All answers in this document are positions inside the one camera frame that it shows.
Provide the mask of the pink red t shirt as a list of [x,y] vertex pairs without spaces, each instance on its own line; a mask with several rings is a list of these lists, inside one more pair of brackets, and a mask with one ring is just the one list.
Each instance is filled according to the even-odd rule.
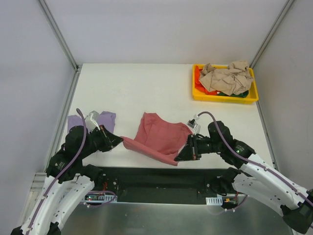
[[122,139],[124,147],[128,150],[164,164],[177,166],[175,158],[191,134],[193,132],[184,123],[170,123],[156,113],[144,113],[135,138]]

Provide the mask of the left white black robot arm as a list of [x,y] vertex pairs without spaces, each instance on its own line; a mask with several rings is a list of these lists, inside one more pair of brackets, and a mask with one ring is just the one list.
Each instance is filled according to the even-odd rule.
[[12,230],[13,235],[59,235],[84,197],[92,190],[104,192],[104,172],[83,166],[83,159],[100,151],[108,152],[123,139],[103,125],[91,132],[79,125],[70,129],[61,149],[51,157],[43,189],[25,223]]

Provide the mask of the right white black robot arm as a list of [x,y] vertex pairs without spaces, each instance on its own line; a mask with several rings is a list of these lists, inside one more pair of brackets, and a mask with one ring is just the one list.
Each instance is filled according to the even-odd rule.
[[313,191],[297,185],[268,165],[250,146],[234,139],[221,121],[208,125],[209,136],[191,134],[175,157],[176,162],[199,160],[216,153],[230,167],[210,182],[219,195],[237,191],[268,206],[298,233],[313,225]]

